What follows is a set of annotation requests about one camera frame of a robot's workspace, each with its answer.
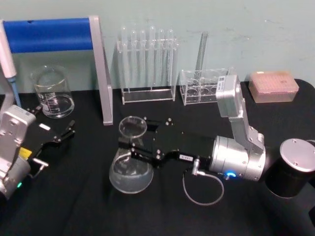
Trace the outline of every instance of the metal bracket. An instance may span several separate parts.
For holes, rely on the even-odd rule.
[[[254,151],[257,154],[262,154],[264,136],[249,125],[245,99],[238,76],[220,77],[216,97],[221,117],[228,117],[231,122],[235,141],[248,152]]]

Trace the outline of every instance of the pipette tip box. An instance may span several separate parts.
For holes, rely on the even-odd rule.
[[[251,74],[249,89],[256,103],[291,102],[299,86],[286,71],[259,71]]]

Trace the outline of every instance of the test tube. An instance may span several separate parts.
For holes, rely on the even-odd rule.
[[[155,70],[155,85],[161,85],[162,80],[162,63],[163,63],[163,43],[164,30],[160,29],[157,33],[157,55],[156,55],[156,70]]]
[[[137,84],[138,80],[138,65],[137,65],[137,32],[131,31],[131,83],[132,86],[140,86]]]
[[[174,49],[174,33],[172,29],[169,29],[166,33],[167,40],[167,84],[171,86],[172,74],[173,74],[173,49]]]
[[[140,32],[140,83],[146,81],[146,32]]]
[[[128,61],[128,36],[127,30],[125,27],[122,29],[122,45],[123,45],[123,65],[125,73],[125,83],[128,92],[130,92],[130,70],[129,70],[129,61]]]
[[[154,26],[150,27],[149,31],[149,52],[148,52],[148,86],[151,87],[155,85],[154,80],[154,45],[155,45],[155,39],[156,39],[156,28]]]

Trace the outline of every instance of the blue led light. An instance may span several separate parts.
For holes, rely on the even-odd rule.
[[[234,174],[233,172],[228,172],[226,173],[226,175],[230,177],[236,177],[236,174]]]

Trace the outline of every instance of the white label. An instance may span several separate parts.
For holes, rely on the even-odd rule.
[[[179,159],[185,160],[185,161],[193,161],[193,157],[191,156],[185,156],[185,155],[179,155]]]
[[[50,130],[50,127],[45,124],[39,124],[39,127],[41,127],[42,129],[46,129],[47,131]]]
[[[217,85],[217,91],[223,92],[224,83],[225,83],[225,76],[220,76],[219,81],[218,81],[218,85]]]

